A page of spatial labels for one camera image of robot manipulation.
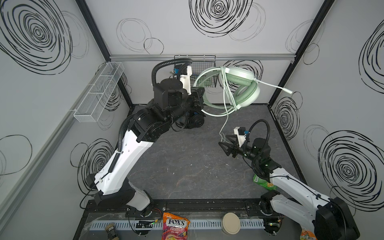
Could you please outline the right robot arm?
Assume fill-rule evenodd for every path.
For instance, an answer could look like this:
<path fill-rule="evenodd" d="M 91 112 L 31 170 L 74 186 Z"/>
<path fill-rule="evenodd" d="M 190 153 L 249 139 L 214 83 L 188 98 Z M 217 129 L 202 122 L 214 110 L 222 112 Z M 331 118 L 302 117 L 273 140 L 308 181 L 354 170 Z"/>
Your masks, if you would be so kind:
<path fill-rule="evenodd" d="M 266 216 L 284 215 L 308 229 L 318 240 L 357 240 L 361 234 L 348 205 L 340 198 L 331 198 L 312 189 L 291 175 L 271 156 L 270 125 L 255 121 L 249 129 L 234 128 L 219 146 L 227 156 L 241 156 L 262 180 L 283 190 L 292 199 L 276 190 L 260 198 L 260 210 Z"/>

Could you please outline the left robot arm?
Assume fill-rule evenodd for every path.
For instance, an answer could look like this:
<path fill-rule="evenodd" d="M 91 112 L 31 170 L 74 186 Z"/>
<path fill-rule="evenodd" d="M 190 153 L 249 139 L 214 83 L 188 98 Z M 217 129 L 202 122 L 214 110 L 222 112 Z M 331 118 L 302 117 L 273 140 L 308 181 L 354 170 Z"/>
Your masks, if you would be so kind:
<path fill-rule="evenodd" d="M 204 124 L 204 88 L 190 87 L 190 58 L 178 58 L 157 64 L 151 73 L 154 98 L 141 110 L 129 115 L 121 124 L 117 149 L 98 173 L 86 178 L 90 191 L 95 191 L 98 206 L 126 205 L 147 217 L 154 201 L 145 190 L 128 179 L 139 158 L 179 119 L 181 129 L 199 128 Z"/>

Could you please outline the mint green headphones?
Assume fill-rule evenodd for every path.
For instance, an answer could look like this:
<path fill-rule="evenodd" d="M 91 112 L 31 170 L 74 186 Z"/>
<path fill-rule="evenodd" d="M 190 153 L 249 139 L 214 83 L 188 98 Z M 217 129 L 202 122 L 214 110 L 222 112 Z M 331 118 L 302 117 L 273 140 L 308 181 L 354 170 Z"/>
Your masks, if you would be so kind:
<path fill-rule="evenodd" d="M 214 118 L 225 117 L 225 122 L 228 121 L 230 114 L 255 102 L 261 92 L 260 84 L 282 90 L 288 94 L 293 93 L 287 88 L 261 81 L 251 71 L 239 67 L 225 66 L 212 67 L 202 71 L 194 81 L 193 87 L 204 88 L 205 82 L 213 76 L 217 76 L 223 86 L 223 104 L 221 106 L 214 105 L 208 100 L 206 94 L 203 94 L 203 101 L 206 106 L 223 109 L 224 112 L 213 114 L 203 111 L 203 113 Z"/>

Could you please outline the black blue headphones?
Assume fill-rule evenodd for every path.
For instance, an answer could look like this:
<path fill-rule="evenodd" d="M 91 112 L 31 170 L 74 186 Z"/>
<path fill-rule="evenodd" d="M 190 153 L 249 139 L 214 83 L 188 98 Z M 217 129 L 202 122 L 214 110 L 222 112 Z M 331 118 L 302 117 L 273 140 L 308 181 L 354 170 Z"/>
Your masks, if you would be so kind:
<path fill-rule="evenodd" d="M 200 128 L 205 122 L 205 115 L 198 112 L 189 112 L 187 119 L 187 129 Z"/>

